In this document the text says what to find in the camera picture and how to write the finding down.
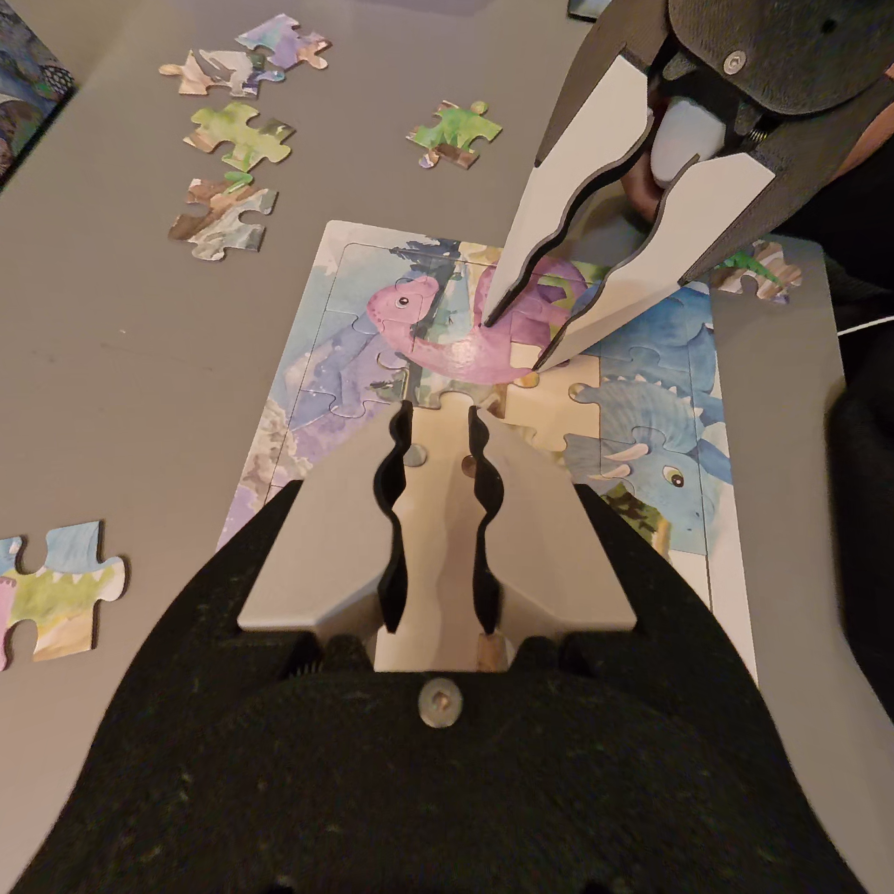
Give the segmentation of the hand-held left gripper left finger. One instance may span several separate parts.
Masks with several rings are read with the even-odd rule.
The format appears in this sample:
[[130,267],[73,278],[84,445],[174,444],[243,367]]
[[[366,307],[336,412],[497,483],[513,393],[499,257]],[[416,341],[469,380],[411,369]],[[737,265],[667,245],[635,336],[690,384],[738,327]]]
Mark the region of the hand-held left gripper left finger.
[[408,570],[394,505],[412,414],[408,400],[390,404],[311,468],[241,609],[242,630],[396,632]]

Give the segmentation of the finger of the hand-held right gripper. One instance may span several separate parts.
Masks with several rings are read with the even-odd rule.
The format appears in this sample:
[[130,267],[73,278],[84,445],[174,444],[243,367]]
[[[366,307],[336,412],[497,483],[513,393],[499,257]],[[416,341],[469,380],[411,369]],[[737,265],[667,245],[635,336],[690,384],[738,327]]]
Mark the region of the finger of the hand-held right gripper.
[[592,302],[569,318],[534,370],[572,359],[695,277],[696,263],[773,179],[771,169],[746,153],[691,161],[665,193],[648,239],[609,271]]
[[482,322],[490,327],[567,235],[580,203],[620,176],[652,122],[646,69],[628,54],[577,59],[535,157],[493,274]]

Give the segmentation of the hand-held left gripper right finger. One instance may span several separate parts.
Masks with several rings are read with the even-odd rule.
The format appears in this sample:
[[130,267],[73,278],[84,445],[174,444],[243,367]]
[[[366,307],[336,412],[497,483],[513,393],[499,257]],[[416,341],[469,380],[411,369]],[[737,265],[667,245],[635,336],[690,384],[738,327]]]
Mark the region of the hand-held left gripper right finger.
[[485,515],[475,536],[475,614],[514,646],[637,623],[567,471],[501,419],[473,407],[468,442],[474,495]]

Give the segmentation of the green tan puzzle piece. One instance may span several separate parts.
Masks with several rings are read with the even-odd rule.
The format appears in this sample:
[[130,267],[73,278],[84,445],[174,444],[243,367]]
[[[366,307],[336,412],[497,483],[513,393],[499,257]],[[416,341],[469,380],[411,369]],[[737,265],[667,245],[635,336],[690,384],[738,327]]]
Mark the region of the green tan puzzle piece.
[[469,107],[443,100],[433,112],[436,122],[413,128],[405,139],[424,150],[419,158],[422,168],[431,170],[446,159],[467,171],[479,158],[475,141],[492,143],[503,131],[501,125],[488,118],[487,112],[488,104],[483,100]]

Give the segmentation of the purple blue green puzzle piece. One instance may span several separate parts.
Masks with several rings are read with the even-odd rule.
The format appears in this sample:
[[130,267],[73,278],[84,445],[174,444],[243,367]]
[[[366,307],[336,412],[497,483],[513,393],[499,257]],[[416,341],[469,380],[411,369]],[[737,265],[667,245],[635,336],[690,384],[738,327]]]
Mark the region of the purple blue green puzzle piece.
[[578,312],[582,302],[595,293],[609,266],[588,262],[549,260],[549,264],[535,274],[538,294],[556,309],[548,320],[551,335]]

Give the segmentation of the dinosaur puzzle tray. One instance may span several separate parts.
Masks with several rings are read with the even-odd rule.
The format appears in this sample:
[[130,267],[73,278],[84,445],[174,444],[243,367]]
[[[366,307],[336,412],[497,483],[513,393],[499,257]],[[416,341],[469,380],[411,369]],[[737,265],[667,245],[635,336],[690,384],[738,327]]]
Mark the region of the dinosaur puzzle tray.
[[[251,520],[282,487],[272,486],[274,469],[292,421],[312,421],[329,410],[331,397],[301,390],[343,250],[352,242],[384,247],[387,241],[431,239],[359,223],[330,221],[323,233],[305,291],[266,399],[240,484],[230,504],[218,547]],[[444,343],[471,332],[472,304],[479,273],[472,265],[497,264],[498,248],[460,241],[461,262],[448,283],[440,313],[431,327],[419,319],[433,305],[436,281],[429,276],[376,291],[365,315],[383,334],[390,321],[409,327],[414,337]],[[690,371],[675,372],[644,361],[584,356],[546,374],[530,374],[508,385],[504,420],[536,429],[533,446],[565,452],[566,437],[600,437],[599,408],[569,396],[569,386],[598,386],[604,379],[642,378],[679,392],[700,391],[721,399],[713,321],[690,349]],[[474,404],[460,393],[443,393],[441,408],[414,407],[413,443],[406,456],[407,488],[397,512],[408,550],[408,602],[397,632],[380,628],[368,644],[378,671],[451,670],[475,667],[481,628],[472,602],[475,530],[483,509],[474,482],[461,471],[469,453],[467,413]],[[703,439],[730,456],[725,421]],[[754,643],[732,484],[721,486],[720,507],[709,531],[707,556],[670,552],[667,560],[721,623],[746,666],[756,673]]]

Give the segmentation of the blue white puzzle piece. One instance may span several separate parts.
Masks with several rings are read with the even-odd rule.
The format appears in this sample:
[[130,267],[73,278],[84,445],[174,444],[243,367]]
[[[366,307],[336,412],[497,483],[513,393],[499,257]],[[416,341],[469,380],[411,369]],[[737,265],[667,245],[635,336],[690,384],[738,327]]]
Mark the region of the blue white puzzle piece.
[[599,408],[599,431],[604,440],[633,443],[640,435],[655,434],[674,453],[693,451],[709,427],[725,421],[720,398],[642,378],[604,379],[598,386],[574,383],[569,396]]

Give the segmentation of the purple dinosaur body puzzle piece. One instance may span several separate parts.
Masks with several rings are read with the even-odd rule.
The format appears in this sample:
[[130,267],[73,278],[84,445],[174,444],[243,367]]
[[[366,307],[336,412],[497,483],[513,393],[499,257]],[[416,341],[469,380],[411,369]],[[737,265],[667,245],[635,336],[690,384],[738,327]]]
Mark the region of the purple dinosaur body puzzle piece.
[[567,321],[569,311],[550,300],[550,293],[539,284],[527,286],[512,306],[492,326],[485,326],[485,301],[493,280],[495,265],[472,265],[480,276],[472,304],[471,333],[487,350],[508,351],[510,342],[545,348]]

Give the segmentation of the pastel purple pink puzzle piece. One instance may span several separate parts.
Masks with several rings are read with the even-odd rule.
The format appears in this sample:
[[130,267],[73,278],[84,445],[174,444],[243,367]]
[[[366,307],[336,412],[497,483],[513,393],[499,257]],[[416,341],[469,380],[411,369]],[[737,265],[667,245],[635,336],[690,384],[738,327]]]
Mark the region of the pastel purple pink puzzle piece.
[[370,408],[402,400],[408,360],[386,341],[367,315],[326,310],[309,352],[301,390],[329,395],[329,411],[359,419]]

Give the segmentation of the pink dinosaur head puzzle piece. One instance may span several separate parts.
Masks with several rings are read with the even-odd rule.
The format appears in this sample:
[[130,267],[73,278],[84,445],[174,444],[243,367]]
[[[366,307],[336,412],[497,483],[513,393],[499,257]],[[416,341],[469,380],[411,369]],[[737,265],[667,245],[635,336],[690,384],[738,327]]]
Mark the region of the pink dinosaur head puzzle piece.
[[460,245],[459,240],[422,237],[401,243],[387,241],[383,248],[352,242],[341,254],[325,309],[361,319],[376,291],[429,276],[437,283],[435,298],[419,319],[431,327],[440,313],[442,295],[461,262]]

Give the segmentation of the pink yellow blue puzzle piece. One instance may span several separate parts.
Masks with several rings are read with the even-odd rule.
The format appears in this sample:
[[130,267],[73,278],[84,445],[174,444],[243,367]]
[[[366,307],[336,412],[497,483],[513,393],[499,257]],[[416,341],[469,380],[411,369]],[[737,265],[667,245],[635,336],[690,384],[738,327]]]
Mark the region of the pink yellow blue puzzle piece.
[[129,577],[126,560],[102,560],[100,520],[83,522],[47,533],[47,556],[35,571],[20,567],[25,542],[19,536],[1,540],[1,669],[9,661],[13,627],[35,624],[34,661],[46,661],[90,650],[95,640],[95,606],[115,601]]

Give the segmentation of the person's right hand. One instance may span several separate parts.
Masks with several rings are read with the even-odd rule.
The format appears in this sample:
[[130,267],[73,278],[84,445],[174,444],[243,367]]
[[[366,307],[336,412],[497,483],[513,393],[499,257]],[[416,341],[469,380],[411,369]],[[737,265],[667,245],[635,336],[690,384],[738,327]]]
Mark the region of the person's right hand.
[[889,104],[867,126],[833,175],[833,180],[849,173],[877,152],[893,134],[893,104]]

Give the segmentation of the green dinosaur brown puzzle piece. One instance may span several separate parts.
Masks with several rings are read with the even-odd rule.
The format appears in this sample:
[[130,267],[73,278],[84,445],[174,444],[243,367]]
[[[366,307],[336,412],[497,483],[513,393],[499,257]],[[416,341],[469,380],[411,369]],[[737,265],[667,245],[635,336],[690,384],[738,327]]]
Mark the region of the green dinosaur brown puzzle piece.
[[800,267],[789,263],[776,240],[756,240],[716,265],[709,276],[712,288],[730,294],[754,294],[771,303],[787,304],[791,292],[800,287]]

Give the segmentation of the blue dinosaur body puzzle piece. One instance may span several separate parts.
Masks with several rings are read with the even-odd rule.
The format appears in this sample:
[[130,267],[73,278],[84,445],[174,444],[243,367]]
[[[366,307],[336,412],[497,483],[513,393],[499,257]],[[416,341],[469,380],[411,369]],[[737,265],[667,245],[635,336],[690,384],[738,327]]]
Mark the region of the blue dinosaur body puzzle piece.
[[690,349],[712,323],[710,290],[688,284],[592,346],[600,359],[644,361],[689,372]]

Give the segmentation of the green yellow puzzle piece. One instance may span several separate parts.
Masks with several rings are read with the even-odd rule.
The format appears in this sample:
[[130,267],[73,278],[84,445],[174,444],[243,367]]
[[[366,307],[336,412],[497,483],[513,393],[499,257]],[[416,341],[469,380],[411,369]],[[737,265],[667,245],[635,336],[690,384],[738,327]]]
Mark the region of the green yellow puzzle piece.
[[258,114],[256,108],[241,102],[229,102],[221,109],[202,107],[191,116],[196,128],[183,142],[206,154],[215,152],[223,142],[230,143],[231,150],[222,161],[241,173],[250,172],[265,160],[284,161],[291,153],[284,142],[296,129],[274,118],[258,128],[250,126],[250,120]]

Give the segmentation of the brown grey puzzle piece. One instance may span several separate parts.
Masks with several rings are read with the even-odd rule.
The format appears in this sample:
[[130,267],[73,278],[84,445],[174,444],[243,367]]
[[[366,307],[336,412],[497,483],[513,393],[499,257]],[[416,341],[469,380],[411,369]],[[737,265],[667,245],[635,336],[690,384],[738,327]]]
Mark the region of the brown grey puzzle piece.
[[184,201],[202,210],[195,215],[179,214],[167,239],[189,243],[192,256],[207,262],[225,260],[230,250],[258,252],[266,227],[242,218],[246,214],[269,216],[278,197],[277,190],[256,185],[251,173],[229,172],[221,180],[196,177]]

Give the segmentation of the illustrated puzzle box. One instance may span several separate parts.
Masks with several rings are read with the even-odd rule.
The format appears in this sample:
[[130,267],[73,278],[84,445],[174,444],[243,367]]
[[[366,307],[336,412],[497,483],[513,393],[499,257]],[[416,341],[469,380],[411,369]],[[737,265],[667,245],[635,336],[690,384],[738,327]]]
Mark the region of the illustrated puzzle box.
[[1,2],[1,183],[12,176],[75,89],[72,73],[13,7]]

